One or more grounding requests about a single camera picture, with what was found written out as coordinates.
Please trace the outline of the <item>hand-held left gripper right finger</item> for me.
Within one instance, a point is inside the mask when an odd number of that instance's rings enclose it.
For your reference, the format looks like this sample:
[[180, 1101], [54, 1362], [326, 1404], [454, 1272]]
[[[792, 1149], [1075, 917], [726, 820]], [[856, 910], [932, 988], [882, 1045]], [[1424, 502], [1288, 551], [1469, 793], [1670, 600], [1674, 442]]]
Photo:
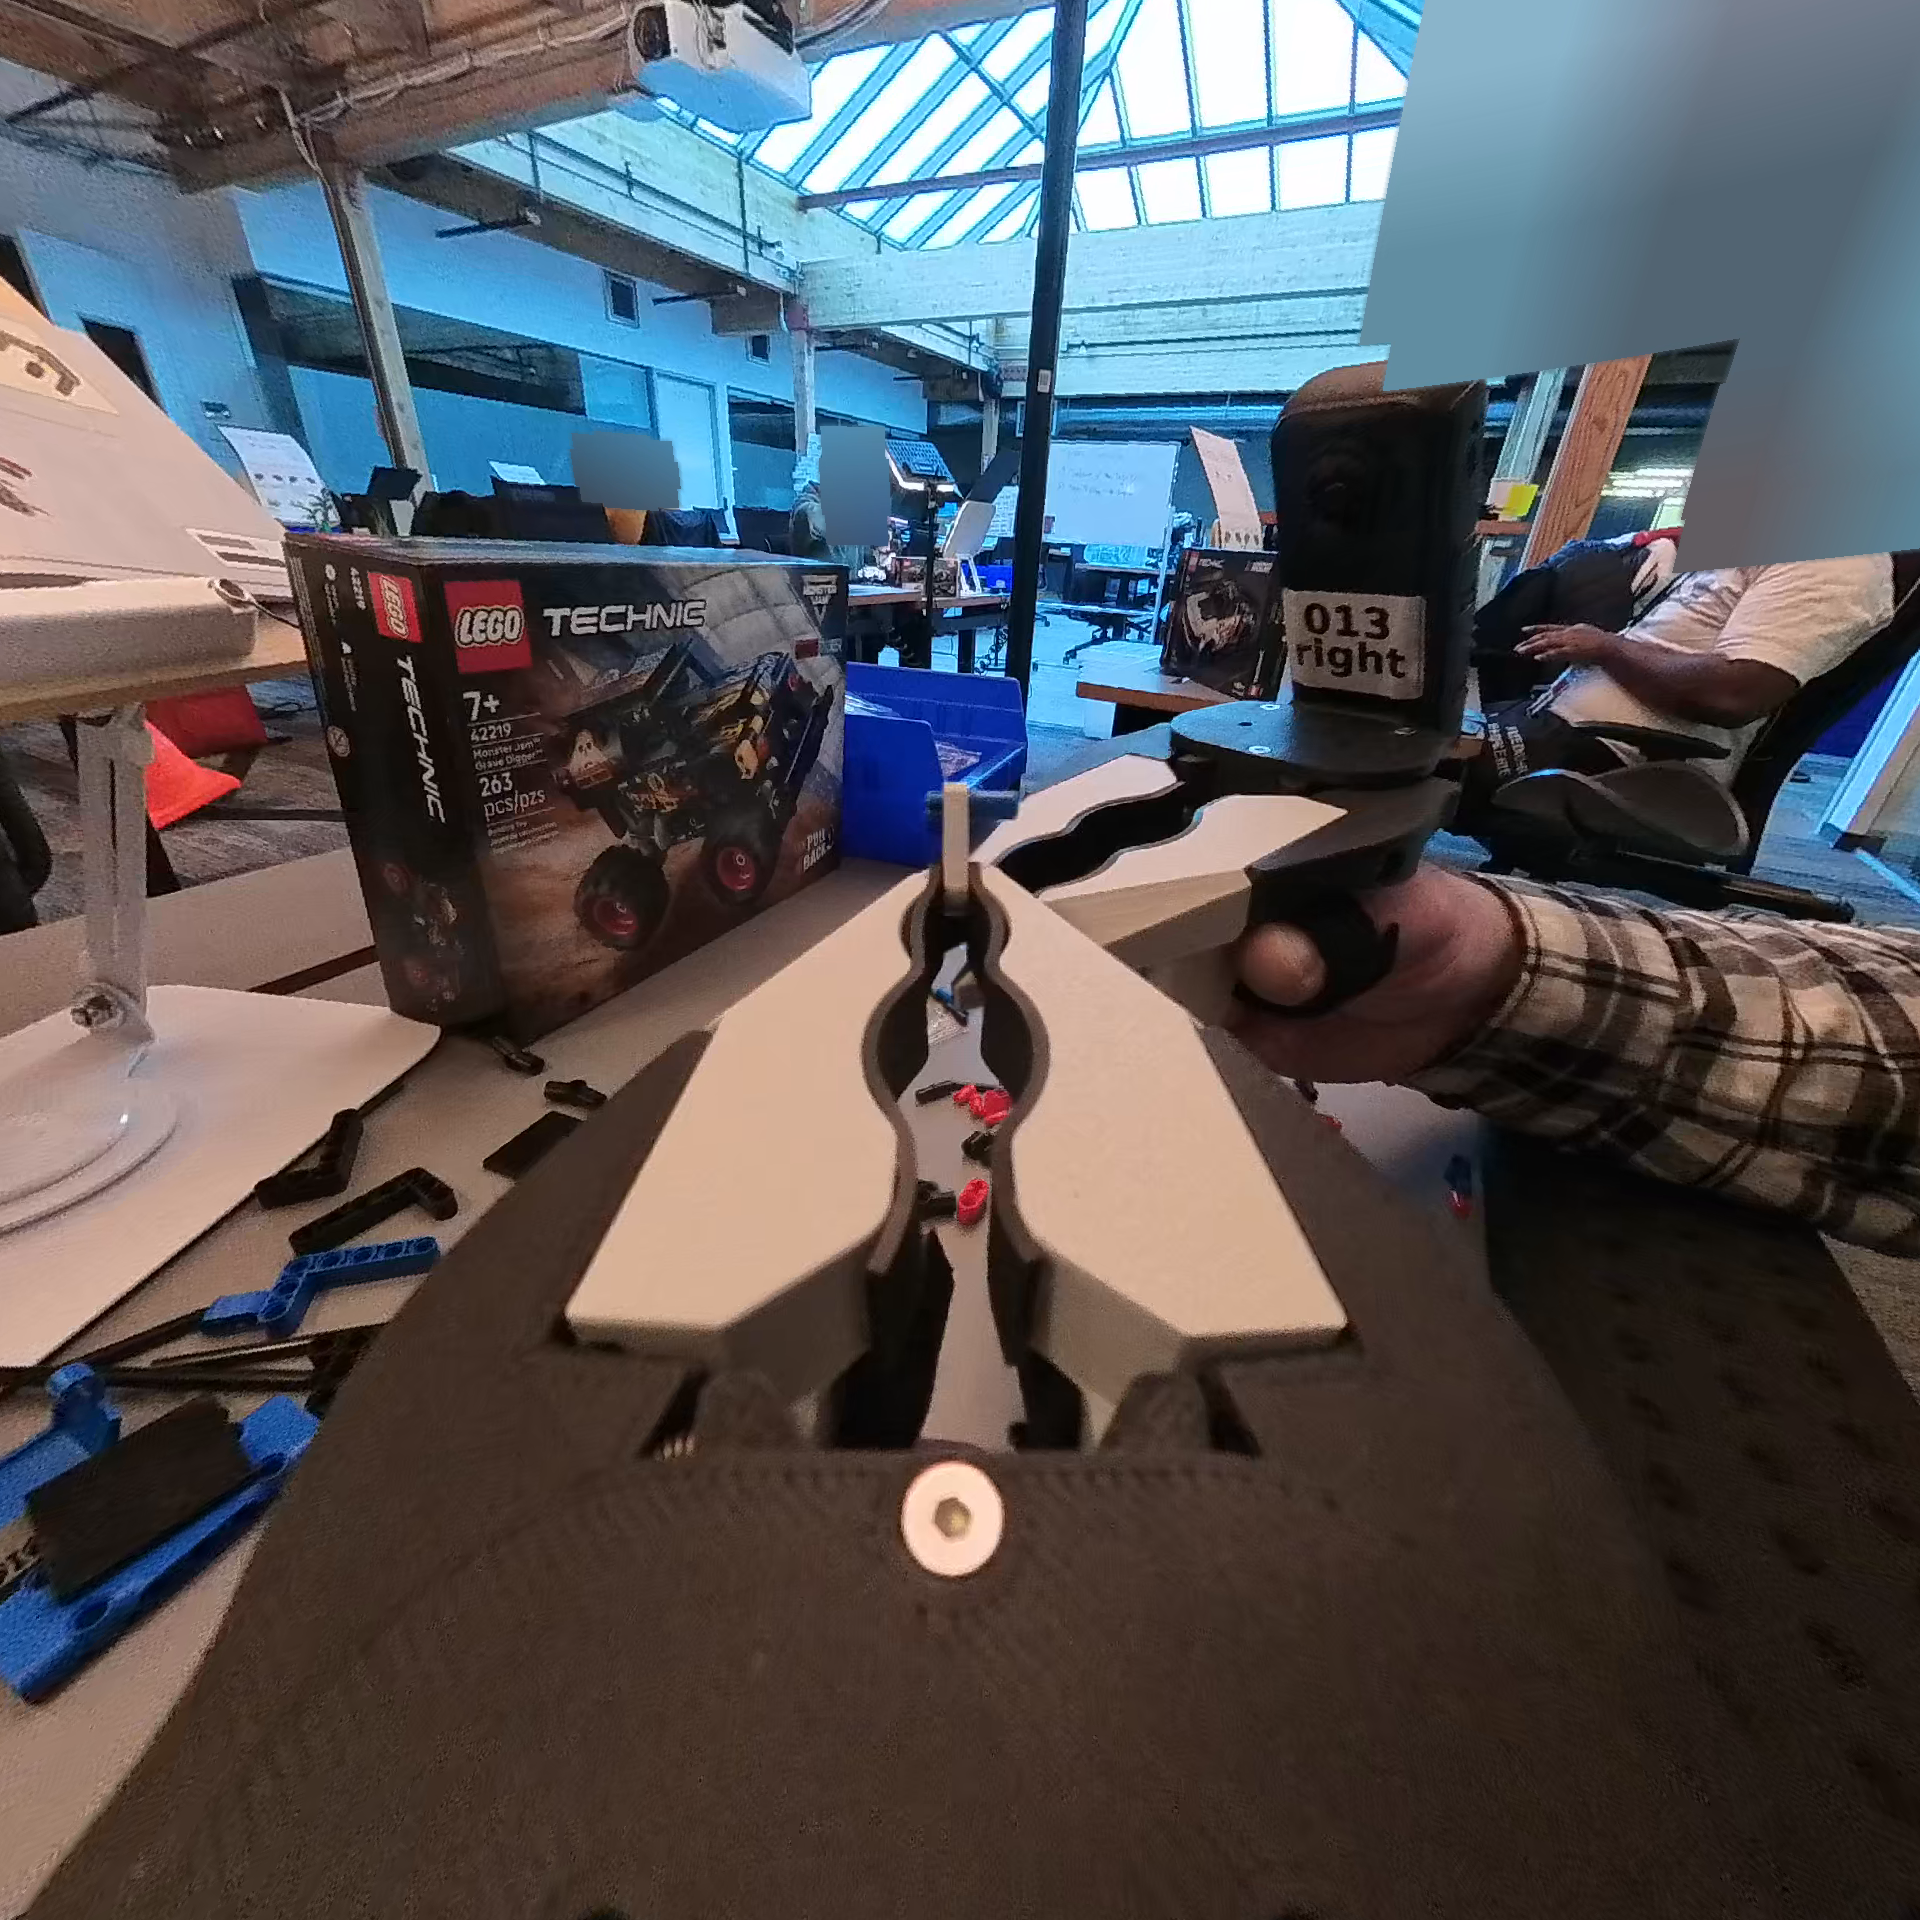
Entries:
[[1051, 904], [973, 868], [984, 1049], [1016, 1094], [989, 1296], [1020, 1440], [1077, 1449], [1152, 1375], [1331, 1350], [1334, 1287], [1202, 1025]]

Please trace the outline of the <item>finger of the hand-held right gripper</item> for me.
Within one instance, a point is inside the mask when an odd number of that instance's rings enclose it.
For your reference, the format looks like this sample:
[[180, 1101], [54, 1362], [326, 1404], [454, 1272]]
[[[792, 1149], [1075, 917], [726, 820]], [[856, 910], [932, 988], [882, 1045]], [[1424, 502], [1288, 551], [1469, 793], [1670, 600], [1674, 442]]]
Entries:
[[1243, 937], [1280, 922], [1276, 906], [1258, 903], [1258, 863], [1291, 858], [1299, 842], [1345, 820], [1347, 812], [1323, 799], [1214, 799], [1174, 837], [1050, 885], [1040, 900], [1195, 1022], [1226, 1024]]
[[1188, 789], [1170, 760], [1124, 754], [1027, 796], [971, 853], [969, 879], [1000, 870], [1018, 885], [1068, 885], [1186, 826]]

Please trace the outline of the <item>pile of small mixed bricks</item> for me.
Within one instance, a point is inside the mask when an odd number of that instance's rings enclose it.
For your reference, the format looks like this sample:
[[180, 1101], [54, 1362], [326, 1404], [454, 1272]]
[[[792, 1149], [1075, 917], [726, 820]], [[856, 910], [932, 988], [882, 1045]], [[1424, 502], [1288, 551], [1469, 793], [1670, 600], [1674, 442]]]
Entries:
[[[981, 1052], [984, 1001], [969, 959], [948, 950], [924, 1001], [928, 1056], [901, 1096], [901, 1113], [922, 1144], [922, 1178], [942, 1191], [960, 1191], [987, 1174], [993, 1135], [1010, 1111]], [[1445, 1111], [1404, 1088], [1305, 1078], [1290, 1080], [1290, 1088], [1412, 1201], [1468, 1226], [1484, 1222], [1493, 1177], [1475, 1114]]]

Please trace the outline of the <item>person's right hand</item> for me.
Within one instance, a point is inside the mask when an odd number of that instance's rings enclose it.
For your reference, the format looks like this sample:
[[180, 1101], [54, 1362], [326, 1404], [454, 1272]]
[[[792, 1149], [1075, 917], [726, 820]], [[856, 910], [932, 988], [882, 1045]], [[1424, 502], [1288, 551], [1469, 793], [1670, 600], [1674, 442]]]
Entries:
[[1315, 1016], [1280, 1016], [1326, 988], [1326, 965], [1288, 922], [1251, 927], [1234, 950], [1227, 1031], [1270, 1072], [1317, 1085], [1404, 1085], [1475, 1040], [1520, 976], [1513, 911], [1477, 877], [1421, 863], [1401, 885], [1360, 897], [1381, 927], [1400, 927], [1384, 982]]

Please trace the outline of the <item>blue plastic bin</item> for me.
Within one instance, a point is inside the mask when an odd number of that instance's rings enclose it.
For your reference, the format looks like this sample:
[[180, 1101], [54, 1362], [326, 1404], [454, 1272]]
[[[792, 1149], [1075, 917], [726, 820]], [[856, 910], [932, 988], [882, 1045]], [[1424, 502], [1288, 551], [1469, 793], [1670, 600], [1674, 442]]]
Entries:
[[1024, 768], [1024, 694], [1013, 678], [849, 663], [845, 858], [924, 868], [942, 842], [926, 796], [947, 782], [1021, 790]]

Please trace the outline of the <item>whiteboard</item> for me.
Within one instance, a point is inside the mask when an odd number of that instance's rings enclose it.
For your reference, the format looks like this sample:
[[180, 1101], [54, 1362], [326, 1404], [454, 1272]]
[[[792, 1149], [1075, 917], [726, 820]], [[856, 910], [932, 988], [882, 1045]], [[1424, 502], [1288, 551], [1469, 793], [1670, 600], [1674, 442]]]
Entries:
[[1161, 551], [1179, 463], [1174, 441], [1053, 441], [1042, 537]]

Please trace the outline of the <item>black angled beam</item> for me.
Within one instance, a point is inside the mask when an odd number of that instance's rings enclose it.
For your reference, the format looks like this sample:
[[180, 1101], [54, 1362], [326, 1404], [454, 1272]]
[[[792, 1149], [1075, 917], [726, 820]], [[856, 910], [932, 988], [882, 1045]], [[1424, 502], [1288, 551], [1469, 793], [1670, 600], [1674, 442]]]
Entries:
[[356, 1237], [387, 1224], [409, 1208], [435, 1221], [451, 1221], [459, 1214], [459, 1194], [436, 1173], [420, 1165], [406, 1167], [382, 1183], [346, 1197], [338, 1206], [294, 1229], [290, 1233], [293, 1257], [346, 1247]]

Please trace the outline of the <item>blue angled beam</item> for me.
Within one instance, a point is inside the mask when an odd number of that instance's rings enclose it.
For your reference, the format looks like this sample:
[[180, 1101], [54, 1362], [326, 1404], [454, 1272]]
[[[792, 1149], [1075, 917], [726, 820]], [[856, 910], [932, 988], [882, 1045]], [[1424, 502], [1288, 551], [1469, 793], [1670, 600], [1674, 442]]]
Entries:
[[417, 1279], [441, 1260], [436, 1237], [387, 1239], [301, 1254], [289, 1261], [275, 1285], [236, 1292], [187, 1313], [187, 1333], [204, 1337], [293, 1337], [312, 1304], [337, 1288]]

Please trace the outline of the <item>black bent connector beam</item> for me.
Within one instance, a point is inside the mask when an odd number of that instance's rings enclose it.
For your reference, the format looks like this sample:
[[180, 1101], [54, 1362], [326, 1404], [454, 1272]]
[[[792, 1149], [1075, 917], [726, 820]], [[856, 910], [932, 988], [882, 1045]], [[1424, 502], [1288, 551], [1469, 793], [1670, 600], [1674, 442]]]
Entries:
[[253, 1199], [268, 1208], [294, 1208], [348, 1191], [365, 1135], [360, 1108], [337, 1111], [325, 1135], [294, 1162], [253, 1186]]

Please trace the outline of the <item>black chair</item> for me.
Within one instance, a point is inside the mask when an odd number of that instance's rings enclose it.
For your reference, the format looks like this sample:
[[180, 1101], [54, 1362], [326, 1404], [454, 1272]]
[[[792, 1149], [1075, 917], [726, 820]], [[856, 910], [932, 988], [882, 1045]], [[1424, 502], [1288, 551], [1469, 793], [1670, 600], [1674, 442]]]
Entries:
[[1793, 769], [1860, 698], [1915, 658], [1915, 551], [1893, 556], [1894, 609], [1882, 631], [1801, 688], [1724, 776], [1708, 748], [1625, 727], [1644, 759], [1604, 775], [1524, 775], [1456, 832], [1490, 853], [1496, 873], [1657, 896], [1694, 910], [1760, 910], [1789, 921], [1854, 922], [1834, 896], [1754, 874], [1776, 798]]

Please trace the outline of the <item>orange plastic object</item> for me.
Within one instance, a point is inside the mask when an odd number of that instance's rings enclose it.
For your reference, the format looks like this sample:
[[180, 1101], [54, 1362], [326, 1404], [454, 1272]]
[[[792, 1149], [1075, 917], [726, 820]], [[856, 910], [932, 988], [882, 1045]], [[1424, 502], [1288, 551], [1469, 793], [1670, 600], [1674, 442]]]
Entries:
[[146, 721], [146, 813], [162, 832], [243, 789], [243, 778], [190, 759], [166, 734]]

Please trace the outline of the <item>blue and black brick assembly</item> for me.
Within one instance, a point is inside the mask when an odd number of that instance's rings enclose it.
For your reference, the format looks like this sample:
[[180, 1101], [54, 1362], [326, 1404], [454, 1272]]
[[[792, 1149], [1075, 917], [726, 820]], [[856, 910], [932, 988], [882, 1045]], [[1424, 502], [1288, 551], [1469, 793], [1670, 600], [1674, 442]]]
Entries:
[[208, 1394], [125, 1428], [82, 1362], [54, 1369], [46, 1398], [46, 1425], [2, 1461], [2, 1676], [22, 1701], [60, 1690], [249, 1530], [320, 1432], [305, 1398], [236, 1420]]

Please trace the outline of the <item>white ceiling projector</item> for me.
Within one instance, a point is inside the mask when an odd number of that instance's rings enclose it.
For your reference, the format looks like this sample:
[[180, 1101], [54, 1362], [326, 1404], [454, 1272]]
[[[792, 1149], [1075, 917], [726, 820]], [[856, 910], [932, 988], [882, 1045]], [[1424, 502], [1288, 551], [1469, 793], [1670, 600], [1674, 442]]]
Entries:
[[781, 2], [637, 2], [630, 46], [641, 90], [721, 129], [752, 135], [812, 114]]

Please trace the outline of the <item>open instruction booklet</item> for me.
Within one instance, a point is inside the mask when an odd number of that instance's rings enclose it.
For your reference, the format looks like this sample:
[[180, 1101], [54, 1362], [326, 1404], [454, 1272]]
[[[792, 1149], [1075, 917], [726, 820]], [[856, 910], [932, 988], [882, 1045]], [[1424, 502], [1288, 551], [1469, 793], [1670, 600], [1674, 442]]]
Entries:
[[283, 529], [88, 335], [2, 287], [2, 584], [208, 578], [290, 606]]

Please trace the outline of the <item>black metal post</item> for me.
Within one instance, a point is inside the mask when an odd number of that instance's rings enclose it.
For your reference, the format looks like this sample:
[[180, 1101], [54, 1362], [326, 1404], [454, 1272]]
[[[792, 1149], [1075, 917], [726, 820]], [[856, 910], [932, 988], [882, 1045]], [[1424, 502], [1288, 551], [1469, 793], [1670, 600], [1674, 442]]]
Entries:
[[1021, 692], [1034, 673], [1036, 624], [1045, 546], [1050, 449], [1056, 409], [1068, 248], [1072, 236], [1072, 175], [1086, 71], [1088, 2], [1058, 2], [1051, 18], [1048, 69], [1048, 129], [1040, 173], [1036, 276], [1028, 312], [1020, 487], [1016, 504], [1016, 576], [1006, 609], [1003, 671]]

